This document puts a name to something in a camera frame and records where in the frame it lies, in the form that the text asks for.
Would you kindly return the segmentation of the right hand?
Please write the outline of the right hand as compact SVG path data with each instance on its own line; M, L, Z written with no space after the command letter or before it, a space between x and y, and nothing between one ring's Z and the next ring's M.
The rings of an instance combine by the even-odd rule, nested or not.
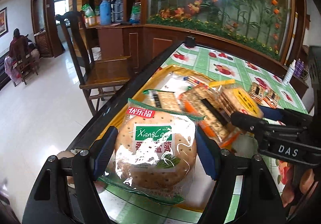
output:
M313 169L306 169L299 165L288 163L286 184L281 194L283 207L294 204L296 199L307 201L313 194L318 181L316 181Z

